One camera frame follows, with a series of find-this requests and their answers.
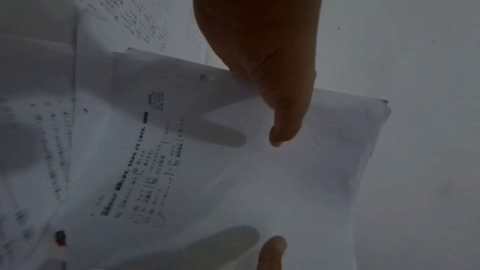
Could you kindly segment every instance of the small black object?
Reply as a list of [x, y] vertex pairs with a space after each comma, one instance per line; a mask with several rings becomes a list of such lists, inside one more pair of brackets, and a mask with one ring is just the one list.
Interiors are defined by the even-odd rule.
[[66, 247], [67, 246], [67, 236], [65, 235], [65, 231], [57, 231], [55, 232], [55, 243], [59, 247]]

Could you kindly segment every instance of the human hand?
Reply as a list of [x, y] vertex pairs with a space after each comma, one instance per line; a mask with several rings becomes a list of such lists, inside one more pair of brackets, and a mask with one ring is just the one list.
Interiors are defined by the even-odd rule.
[[270, 143], [300, 130], [316, 77], [321, 0], [193, 0], [198, 26], [228, 68], [275, 111]]
[[260, 250], [256, 270], [282, 270], [282, 256], [287, 249], [287, 241], [274, 236], [266, 241]]

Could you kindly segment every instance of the wall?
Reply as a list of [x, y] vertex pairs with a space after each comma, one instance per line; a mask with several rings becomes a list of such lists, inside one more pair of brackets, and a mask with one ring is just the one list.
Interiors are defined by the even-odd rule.
[[479, 0], [323, 0], [316, 69], [317, 88], [393, 110], [357, 200], [358, 268], [478, 269]]

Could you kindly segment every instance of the book page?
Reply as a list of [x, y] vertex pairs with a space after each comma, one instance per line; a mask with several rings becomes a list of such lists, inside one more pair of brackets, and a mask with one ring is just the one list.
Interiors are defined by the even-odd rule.
[[147, 46], [145, 51], [205, 63], [207, 43], [193, 18], [192, 0], [74, 1], [125, 29], [125, 42], [135, 40]]
[[0, 37], [0, 269], [32, 253], [70, 184], [74, 57]]
[[49, 227], [65, 231], [66, 259], [254, 269], [282, 235], [290, 269], [355, 268], [351, 206], [390, 113], [382, 100], [315, 90], [298, 136], [275, 149], [272, 111], [228, 71], [139, 53], [111, 69], [106, 129], [72, 164], [83, 173]]

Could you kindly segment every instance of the paper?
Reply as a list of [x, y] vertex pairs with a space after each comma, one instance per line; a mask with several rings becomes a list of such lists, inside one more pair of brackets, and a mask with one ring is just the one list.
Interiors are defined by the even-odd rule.
[[32, 253], [70, 183], [71, 50], [0, 37], [0, 269]]
[[141, 42], [145, 51], [205, 63], [207, 43], [193, 18], [192, 0], [75, 1], [123, 28], [123, 42]]
[[153, 54], [116, 54], [109, 69], [98, 145], [72, 160], [82, 173], [48, 227], [65, 231], [65, 258], [254, 269], [279, 234], [288, 269], [355, 269], [351, 206], [390, 113], [382, 100], [316, 90], [298, 136], [274, 149], [272, 111], [228, 71]]

